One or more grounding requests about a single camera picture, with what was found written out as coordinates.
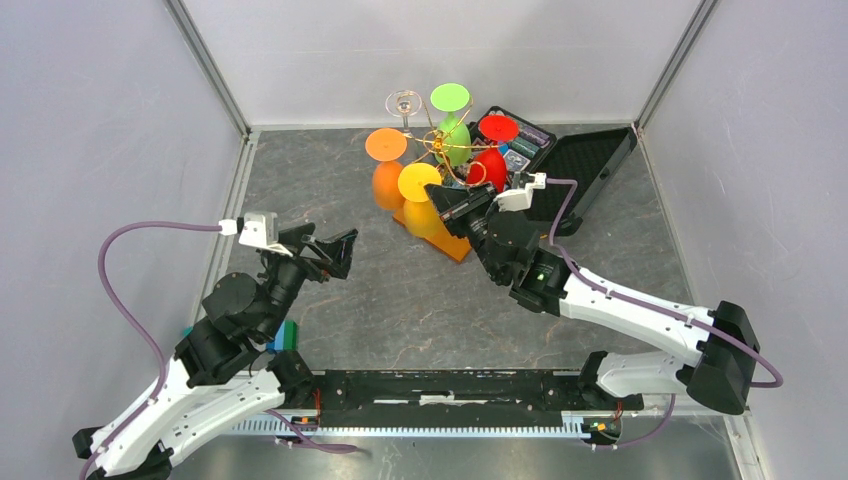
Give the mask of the yellow wine glass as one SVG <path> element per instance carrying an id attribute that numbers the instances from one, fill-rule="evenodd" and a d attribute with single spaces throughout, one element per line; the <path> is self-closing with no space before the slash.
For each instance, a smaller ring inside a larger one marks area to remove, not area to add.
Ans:
<path id="1" fill-rule="evenodd" d="M 399 192 L 405 199 L 402 211 L 406 229 L 420 238 L 434 235 L 442 223 L 425 187 L 441 185 L 437 168 L 425 163 L 407 165 L 402 169 L 397 183 Z"/>

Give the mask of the red wine glass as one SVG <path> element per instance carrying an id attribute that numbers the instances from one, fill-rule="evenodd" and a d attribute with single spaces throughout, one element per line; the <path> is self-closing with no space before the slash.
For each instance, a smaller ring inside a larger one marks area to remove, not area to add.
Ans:
<path id="1" fill-rule="evenodd" d="M 491 183 L 501 193 L 505 188 L 508 168 L 500 148 L 518 136 L 519 128 L 511 118 L 493 114 L 479 122 L 478 131 L 484 143 L 470 163 L 466 182 L 471 185 Z"/>

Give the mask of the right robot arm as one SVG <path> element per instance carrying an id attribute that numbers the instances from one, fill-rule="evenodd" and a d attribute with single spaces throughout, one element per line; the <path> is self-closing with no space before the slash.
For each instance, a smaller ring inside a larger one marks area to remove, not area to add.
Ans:
<path id="1" fill-rule="evenodd" d="M 653 346 L 643 354 L 595 352 L 577 382 L 580 400 L 602 408 L 614 398 L 686 395 L 723 414 L 739 415 L 761 360 L 743 307 L 686 305 L 611 282 L 540 245 L 524 211 L 533 187 L 498 193 L 486 184 L 469 190 L 424 188 L 448 232 L 470 242 L 489 278 L 534 313 L 587 321 Z"/>

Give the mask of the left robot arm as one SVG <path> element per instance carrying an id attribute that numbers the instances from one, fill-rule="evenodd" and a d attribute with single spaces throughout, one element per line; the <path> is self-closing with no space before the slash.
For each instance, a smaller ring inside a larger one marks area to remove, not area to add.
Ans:
<path id="1" fill-rule="evenodd" d="M 165 354 L 150 343 L 155 380 L 114 420 L 73 437 L 84 479 L 165 479 L 187 456 L 248 417 L 283 403 L 302 407 L 315 377 L 294 348 L 276 352 L 247 379 L 264 347 L 282 330 L 306 282 L 345 279 L 356 229 L 326 239 L 306 223 L 279 230 L 272 213 L 249 213 L 211 226 L 236 236 L 261 260 L 259 277 L 232 273 L 204 298 L 204 316 Z"/>

